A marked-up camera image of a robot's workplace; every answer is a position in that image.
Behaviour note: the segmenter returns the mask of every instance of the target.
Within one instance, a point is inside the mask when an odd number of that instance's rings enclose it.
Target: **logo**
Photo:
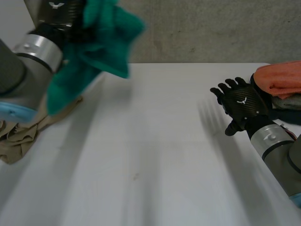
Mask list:
[[[239,103],[239,104],[246,104],[246,98],[245,98],[245,100],[243,100],[242,102],[240,102],[240,101],[237,101],[237,103]]]
[[[49,3],[49,5],[51,5],[51,7],[53,8],[53,9],[58,9],[58,8],[60,8],[61,6],[63,6],[65,3],[58,3],[57,5],[56,4],[54,4],[53,2],[50,2]]]

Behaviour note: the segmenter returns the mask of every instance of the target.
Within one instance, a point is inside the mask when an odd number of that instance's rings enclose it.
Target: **gray concrete wall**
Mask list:
[[[301,59],[300,0],[121,0],[148,30],[132,62]]]

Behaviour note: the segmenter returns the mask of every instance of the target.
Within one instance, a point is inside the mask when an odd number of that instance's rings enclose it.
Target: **orange towel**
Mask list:
[[[260,67],[254,74],[256,85],[281,99],[301,93],[301,61]]]

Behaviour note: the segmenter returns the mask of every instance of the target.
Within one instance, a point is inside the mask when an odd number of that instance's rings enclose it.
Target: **robotic hand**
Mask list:
[[[268,109],[256,90],[247,84],[242,78],[236,78],[236,82],[227,79],[226,84],[220,83],[217,88],[210,91],[217,96],[217,101],[223,106],[225,113],[233,118],[226,128],[225,134],[233,136],[237,131],[243,131],[252,118],[257,115],[268,115]]]
[[[30,122],[52,76],[61,65],[66,41],[86,41],[81,27],[85,0],[35,0],[36,29],[13,52],[0,40],[0,120]]]
[[[290,199],[301,208],[301,136],[268,119],[268,110],[257,91],[243,79],[227,79],[210,91],[217,96],[233,121],[225,134],[246,130],[251,144],[273,173]]]

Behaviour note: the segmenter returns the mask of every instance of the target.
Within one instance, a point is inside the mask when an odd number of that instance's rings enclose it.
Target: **gray cloth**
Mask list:
[[[283,100],[272,97],[272,103],[276,109],[301,110],[301,94],[294,94]]]

